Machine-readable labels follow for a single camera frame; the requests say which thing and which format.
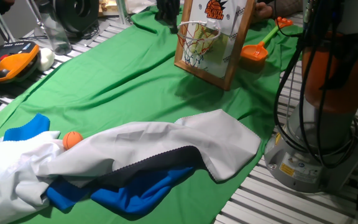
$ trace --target basketball net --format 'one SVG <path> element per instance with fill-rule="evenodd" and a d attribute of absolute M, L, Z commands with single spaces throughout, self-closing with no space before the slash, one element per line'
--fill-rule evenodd
<path fill-rule="evenodd" d="M 182 22 L 178 26 L 178 38 L 183 48 L 185 63 L 192 67 L 199 67 L 201 61 L 204 59 L 203 55 L 220 35 L 220 30 L 213 30 L 207 28 L 205 25 L 205 22 L 199 21 Z"/>

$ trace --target orange toy shovel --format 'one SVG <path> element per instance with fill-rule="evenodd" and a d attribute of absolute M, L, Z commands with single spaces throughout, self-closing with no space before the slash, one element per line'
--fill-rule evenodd
<path fill-rule="evenodd" d="M 278 17 L 276 24 L 277 26 L 275 26 L 274 29 L 272 29 L 272 31 L 270 31 L 270 33 L 268 33 L 267 36 L 259 42 L 259 44 L 244 46 L 241 50 L 241 57 L 248 58 L 255 62 L 265 60 L 269 54 L 264 47 L 266 42 L 270 41 L 270 39 L 277 33 L 279 26 L 280 28 L 283 28 L 292 25 L 293 22 L 289 19 Z"/>

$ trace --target white cloth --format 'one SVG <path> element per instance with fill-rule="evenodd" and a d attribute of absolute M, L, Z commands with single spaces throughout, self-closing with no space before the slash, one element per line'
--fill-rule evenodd
<path fill-rule="evenodd" d="M 13 163 L 20 159 L 21 154 L 35 149 L 37 146 L 59 137 L 59 131 L 45 131 L 26 141 L 0 142 L 0 175 Z"/>
<path fill-rule="evenodd" d="M 90 136 L 59 155 L 54 143 L 28 154 L 9 177 L 0 176 L 0 223 L 48 205 L 41 198 L 54 177 L 100 177 L 157 154 L 194 146 L 216 181 L 233 176 L 256 154 L 260 138 L 222 110 L 163 122 L 128 123 Z"/>

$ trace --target small orange ball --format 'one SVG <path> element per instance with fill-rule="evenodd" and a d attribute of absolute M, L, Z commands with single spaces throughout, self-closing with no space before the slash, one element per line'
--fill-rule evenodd
<path fill-rule="evenodd" d="M 70 131 L 63 137 L 63 146 L 66 150 L 69 150 L 83 139 L 84 138 L 80 133 L 76 131 Z"/>

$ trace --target hand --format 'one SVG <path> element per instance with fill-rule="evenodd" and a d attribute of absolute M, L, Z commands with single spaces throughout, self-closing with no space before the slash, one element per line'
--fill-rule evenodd
<path fill-rule="evenodd" d="M 254 18 L 252 23 L 260 22 L 269 19 L 273 16 L 273 8 L 266 5 L 264 2 L 258 2 L 255 7 Z"/>

